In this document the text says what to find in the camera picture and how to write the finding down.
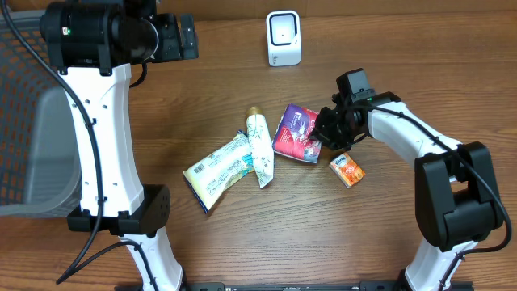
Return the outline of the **small orange tissue pack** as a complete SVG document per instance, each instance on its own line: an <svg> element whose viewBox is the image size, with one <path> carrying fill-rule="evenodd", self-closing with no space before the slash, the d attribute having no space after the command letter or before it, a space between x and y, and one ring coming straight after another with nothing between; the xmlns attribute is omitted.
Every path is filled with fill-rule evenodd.
<svg viewBox="0 0 517 291"><path fill-rule="evenodd" d="M347 188L351 188L365 176L365 172L347 153L336 156L329 167Z"/></svg>

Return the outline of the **red purple pad package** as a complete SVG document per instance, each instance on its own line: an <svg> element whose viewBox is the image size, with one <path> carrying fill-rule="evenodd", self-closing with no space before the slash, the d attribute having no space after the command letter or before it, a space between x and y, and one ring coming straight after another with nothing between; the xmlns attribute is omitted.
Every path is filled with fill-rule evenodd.
<svg viewBox="0 0 517 291"><path fill-rule="evenodd" d="M302 162L317 163L322 144L311 140L318 113L290 103L281 117L272 142L277 154Z"/></svg>

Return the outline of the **white tube with gold cap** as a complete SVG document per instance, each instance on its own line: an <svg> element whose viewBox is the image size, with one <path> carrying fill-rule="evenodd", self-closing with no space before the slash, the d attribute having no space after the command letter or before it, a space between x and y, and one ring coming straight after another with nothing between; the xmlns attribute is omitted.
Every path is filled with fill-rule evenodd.
<svg viewBox="0 0 517 291"><path fill-rule="evenodd" d="M269 128L261 108L251 107L246 111L246 128L259 187L265 188L274 178L275 161Z"/></svg>

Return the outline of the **yellow white snack bag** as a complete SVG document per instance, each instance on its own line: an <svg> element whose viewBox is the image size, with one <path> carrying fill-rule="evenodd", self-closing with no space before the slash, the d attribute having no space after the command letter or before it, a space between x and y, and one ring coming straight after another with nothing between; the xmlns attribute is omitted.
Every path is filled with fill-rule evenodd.
<svg viewBox="0 0 517 291"><path fill-rule="evenodd" d="M183 172L187 185L209 213L223 192L254 171L248 136L237 131L232 141Z"/></svg>

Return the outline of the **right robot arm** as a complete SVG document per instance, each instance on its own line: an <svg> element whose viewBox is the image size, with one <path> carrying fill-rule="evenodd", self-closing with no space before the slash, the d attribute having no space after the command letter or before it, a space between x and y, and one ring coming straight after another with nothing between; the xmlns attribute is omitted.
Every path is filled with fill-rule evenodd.
<svg viewBox="0 0 517 291"><path fill-rule="evenodd" d="M413 114L392 92L378 93L364 70L336 80L333 109L321 109L310 133L331 150L371 137L414 169L415 217L422 242L413 261L383 290L470 290L451 278L466 255L505 248L511 219L498 191L492 158L479 141L464 144Z"/></svg>

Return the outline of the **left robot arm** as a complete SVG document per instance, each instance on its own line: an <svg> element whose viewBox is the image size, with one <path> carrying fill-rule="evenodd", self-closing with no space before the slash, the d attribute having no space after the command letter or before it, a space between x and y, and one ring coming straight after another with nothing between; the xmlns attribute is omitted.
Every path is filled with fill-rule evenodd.
<svg viewBox="0 0 517 291"><path fill-rule="evenodd" d="M166 233L170 191L137 174L128 94L134 65L198 57L192 15L160 14L153 1L52 2L40 34L78 145L81 200L67 217L69 229L117 236L141 274L141 289L187 289Z"/></svg>

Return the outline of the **white barcode scanner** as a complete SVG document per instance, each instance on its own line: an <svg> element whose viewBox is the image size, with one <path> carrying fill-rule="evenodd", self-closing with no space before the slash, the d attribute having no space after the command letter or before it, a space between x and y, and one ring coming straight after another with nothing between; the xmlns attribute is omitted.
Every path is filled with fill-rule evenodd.
<svg viewBox="0 0 517 291"><path fill-rule="evenodd" d="M301 19L295 11L269 13L266 17L266 35L270 66L298 65L301 62Z"/></svg>

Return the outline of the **grey plastic shopping basket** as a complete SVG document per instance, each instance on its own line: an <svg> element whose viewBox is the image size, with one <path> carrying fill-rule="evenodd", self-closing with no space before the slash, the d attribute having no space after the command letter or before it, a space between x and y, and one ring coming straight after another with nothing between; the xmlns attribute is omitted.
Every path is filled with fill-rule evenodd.
<svg viewBox="0 0 517 291"><path fill-rule="evenodd" d="M65 217L79 205L81 169L62 87L1 25L1 214Z"/></svg>

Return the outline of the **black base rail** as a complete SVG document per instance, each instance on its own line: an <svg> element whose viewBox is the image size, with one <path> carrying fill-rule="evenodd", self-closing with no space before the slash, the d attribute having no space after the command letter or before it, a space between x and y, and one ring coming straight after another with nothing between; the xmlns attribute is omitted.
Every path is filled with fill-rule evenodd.
<svg viewBox="0 0 517 291"><path fill-rule="evenodd" d="M183 283L180 291L393 291L409 290L394 280L364 281L344 285L225 285L218 283Z"/></svg>

